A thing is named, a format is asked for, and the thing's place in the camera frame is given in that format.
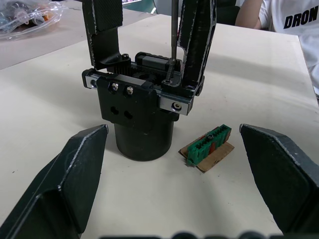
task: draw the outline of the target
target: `table surface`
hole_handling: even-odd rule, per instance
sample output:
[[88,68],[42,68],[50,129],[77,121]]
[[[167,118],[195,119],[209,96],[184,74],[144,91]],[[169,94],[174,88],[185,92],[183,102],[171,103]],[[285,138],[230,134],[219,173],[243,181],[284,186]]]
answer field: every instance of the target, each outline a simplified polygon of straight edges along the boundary
[[[74,0],[63,2],[69,9],[63,12],[58,24],[23,40],[0,41],[0,70],[63,47],[86,40],[82,3]],[[149,13],[123,10],[123,26],[153,16]]]
[[[170,17],[158,15],[120,28],[121,52],[169,56],[169,24]],[[69,137],[105,123],[97,92],[82,85],[90,67],[84,41],[0,71],[0,224]],[[239,125],[286,134],[319,163],[319,108],[298,37],[217,25],[205,75],[200,97],[175,123],[171,148],[160,159],[126,159],[109,124],[83,239],[280,233],[254,183]],[[223,123],[233,128],[235,149],[205,174],[186,167],[178,150]]]

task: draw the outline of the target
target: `cardboard piece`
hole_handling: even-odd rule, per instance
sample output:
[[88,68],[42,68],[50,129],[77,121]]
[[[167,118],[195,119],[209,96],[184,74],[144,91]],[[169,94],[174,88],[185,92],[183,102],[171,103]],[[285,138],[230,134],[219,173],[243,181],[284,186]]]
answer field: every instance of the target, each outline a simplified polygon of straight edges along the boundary
[[[188,144],[184,148],[180,149],[179,153],[187,159],[188,157],[188,150],[187,148],[191,146],[196,141],[200,140],[202,138],[199,137],[192,143]],[[208,155],[206,158],[203,159],[196,167],[201,170],[202,172],[207,172],[209,169],[214,167],[218,162],[220,162],[223,158],[225,158],[231,151],[233,151],[235,147],[232,146],[230,143],[225,142],[222,144],[219,148],[217,148],[214,152],[212,152],[210,155]]]

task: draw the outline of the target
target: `green electronic component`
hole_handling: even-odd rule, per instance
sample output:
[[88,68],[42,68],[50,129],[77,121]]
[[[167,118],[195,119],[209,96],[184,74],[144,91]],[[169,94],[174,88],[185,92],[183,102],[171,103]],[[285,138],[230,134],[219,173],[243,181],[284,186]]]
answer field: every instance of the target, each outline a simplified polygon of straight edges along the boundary
[[217,127],[205,134],[200,140],[187,148],[187,164],[191,166],[199,164],[228,139],[227,136],[230,132],[231,128],[223,124],[221,127]]

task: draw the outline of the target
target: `plastic bag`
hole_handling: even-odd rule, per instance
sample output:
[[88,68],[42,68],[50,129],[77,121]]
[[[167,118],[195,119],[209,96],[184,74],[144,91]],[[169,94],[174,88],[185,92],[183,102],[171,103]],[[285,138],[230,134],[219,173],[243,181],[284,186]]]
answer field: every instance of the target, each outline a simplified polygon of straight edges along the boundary
[[0,40],[37,32],[61,19],[62,3],[49,0],[0,0]]

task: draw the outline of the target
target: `black cylindrical base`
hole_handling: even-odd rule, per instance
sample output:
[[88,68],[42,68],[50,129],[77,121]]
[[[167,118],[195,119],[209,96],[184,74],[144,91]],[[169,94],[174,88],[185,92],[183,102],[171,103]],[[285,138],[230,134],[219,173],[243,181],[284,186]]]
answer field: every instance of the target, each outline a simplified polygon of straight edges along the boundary
[[114,124],[119,151],[132,160],[151,161],[163,156],[170,148],[174,122],[156,124],[144,133],[130,127]]

